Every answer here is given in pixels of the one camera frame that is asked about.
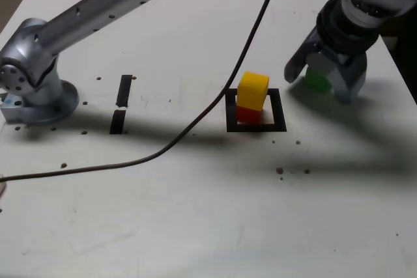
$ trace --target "yellow cube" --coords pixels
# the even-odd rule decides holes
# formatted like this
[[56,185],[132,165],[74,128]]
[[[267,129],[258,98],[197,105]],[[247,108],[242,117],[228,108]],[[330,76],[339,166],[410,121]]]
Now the yellow cube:
[[246,109],[262,111],[268,92],[268,83],[268,76],[244,72],[237,87],[236,105]]

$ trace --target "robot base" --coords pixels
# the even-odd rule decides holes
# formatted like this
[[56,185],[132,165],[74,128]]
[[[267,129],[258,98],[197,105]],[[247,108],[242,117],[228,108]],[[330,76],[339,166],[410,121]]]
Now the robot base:
[[78,105],[78,92],[73,84],[61,80],[62,93],[55,101],[43,105],[31,104],[27,99],[8,94],[0,109],[7,123],[48,125],[71,115]]

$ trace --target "black cable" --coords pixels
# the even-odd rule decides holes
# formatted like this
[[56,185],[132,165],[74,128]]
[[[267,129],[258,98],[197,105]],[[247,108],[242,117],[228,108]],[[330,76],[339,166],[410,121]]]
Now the black cable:
[[133,166],[133,165],[138,165],[138,164],[142,164],[148,161],[152,161],[153,159],[156,159],[158,156],[161,156],[162,154],[164,154],[165,152],[167,152],[169,149],[171,149],[173,146],[175,146],[195,125],[197,125],[197,123],[202,120],[218,103],[219,101],[223,98],[223,96],[225,95],[225,93],[227,92],[227,90],[230,88],[233,80],[235,79],[240,66],[243,63],[243,60],[249,50],[250,44],[252,43],[253,38],[255,37],[255,33],[259,27],[259,25],[261,24],[262,18],[265,14],[266,8],[268,7],[270,0],[264,0],[264,3],[262,5],[261,11],[258,14],[258,17],[255,21],[255,24],[252,27],[252,30],[249,34],[249,37],[245,43],[245,46],[242,50],[242,53],[240,54],[240,57],[236,63],[235,68],[232,71],[232,74],[230,75],[230,78],[227,80],[227,83],[224,85],[224,88],[222,89],[222,91],[220,91],[219,95],[213,100],[213,102],[203,111],[201,112],[201,114],[191,122],[190,125],[188,125],[187,127],[185,127],[185,129],[180,132],[179,135],[176,136],[176,138],[174,138],[174,140],[172,140],[170,143],[168,143],[168,145],[166,145],[165,147],[163,147],[161,150],[157,151],[154,154],[151,154],[150,156],[138,159],[138,160],[134,160],[134,161],[129,161],[129,162],[124,162],[124,163],[117,163],[117,164],[108,164],[108,165],[99,165],[99,166],[91,166],[91,167],[82,167],[79,169],[67,169],[65,171],[54,171],[54,172],[48,172],[48,173],[38,173],[38,174],[25,174],[25,175],[17,175],[17,176],[9,176],[9,177],[4,177],[4,178],[0,178],[0,183],[1,182],[9,182],[11,180],[23,180],[23,179],[32,179],[32,178],[45,178],[45,177],[53,177],[53,176],[62,176],[62,175],[70,175],[70,174],[78,174],[78,173],[86,173],[86,172],[93,172],[93,171],[103,171],[105,169],[121,169],[122,167],[128,167],[128,166]]

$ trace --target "gray metal arm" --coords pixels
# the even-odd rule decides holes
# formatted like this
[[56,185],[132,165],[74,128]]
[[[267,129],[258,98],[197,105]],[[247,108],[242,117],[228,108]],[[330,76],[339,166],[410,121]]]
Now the gray metal arm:
[[58,54],[150,0],[82,0],[37,32],[42,47]]
[[60,52],[150,0],[82,0],[53,20],[25,20],[0,51],[7,122],[49,124],[67,117],[78,94],[57,73]]

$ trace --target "black tape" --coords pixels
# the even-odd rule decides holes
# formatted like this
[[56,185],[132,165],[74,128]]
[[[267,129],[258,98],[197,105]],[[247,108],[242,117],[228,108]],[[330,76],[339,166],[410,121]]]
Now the black tape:
[[123,133],[124,118],[126,110],[115,110],[110,125],[110,135],[120,135]]
[[265,132],[286,132],[284,112],[282,110],[280,90],[268,89],[272,115],[274,116],[273,124],[238,124],[236,120],[236,95],[237,89],[229,89],[225,95],[226,102],[226,129],[229,133],[248,132],[248,133],[265,133]]
[[120,80],[119,93],[117,94],[116,101],[116,105],[118,107],[128,107],[132,77],[132,75],[122,75],[122,78]]

